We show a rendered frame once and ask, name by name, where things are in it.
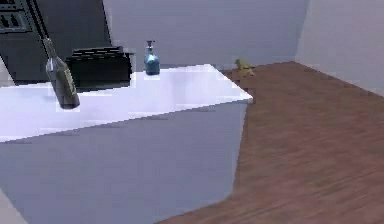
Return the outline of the blue soap dispenser bottle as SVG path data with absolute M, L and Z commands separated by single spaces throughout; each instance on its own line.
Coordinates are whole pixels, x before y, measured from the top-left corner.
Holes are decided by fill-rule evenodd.
M 144 65 L 147 75 L 159 75 L 160 74 L 160 62 L 159 58 L 153 52 L 154 40 L 147 41 L 147 47 L 145 51 Z

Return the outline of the small yellow-green object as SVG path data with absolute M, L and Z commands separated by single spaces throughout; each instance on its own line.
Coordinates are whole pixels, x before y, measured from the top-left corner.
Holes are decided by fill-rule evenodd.
M 236 59 L 235 64 L 237 66 L 237 70 L 244 76 L 253 76 L 253 67 L 248 64 L 245 60 Z

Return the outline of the white kitchen counter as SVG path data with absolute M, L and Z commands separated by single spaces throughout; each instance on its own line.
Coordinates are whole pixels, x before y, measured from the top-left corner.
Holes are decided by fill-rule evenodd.
M 232 192 L 251 96 L 211 65 L 58 105 L 0 88 L 0 224 L 155 224 Z

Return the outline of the black toaster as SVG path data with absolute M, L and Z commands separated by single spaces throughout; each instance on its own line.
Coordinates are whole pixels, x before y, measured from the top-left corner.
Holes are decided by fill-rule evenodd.
M 66 58 L 78 91 L 129 85 L 132 65 L 121 46 L 76 49 Z

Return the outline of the dark green glass bottle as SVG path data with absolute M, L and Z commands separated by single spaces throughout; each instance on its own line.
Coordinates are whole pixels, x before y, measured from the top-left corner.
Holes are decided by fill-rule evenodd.
M 46 73 L 62 109 L 74 109 L 80 105 L 72 74 L 68 65 L 58 56 L 50 38 L 44 38 L 47 53 Z

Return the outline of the black fridge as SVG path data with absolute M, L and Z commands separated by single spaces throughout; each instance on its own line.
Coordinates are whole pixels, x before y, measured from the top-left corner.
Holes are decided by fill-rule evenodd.
M 103 0 L 0 0 L 0 57 L 16 85 L 49 80 L 45 37 L 61 59 L 109 47 Z

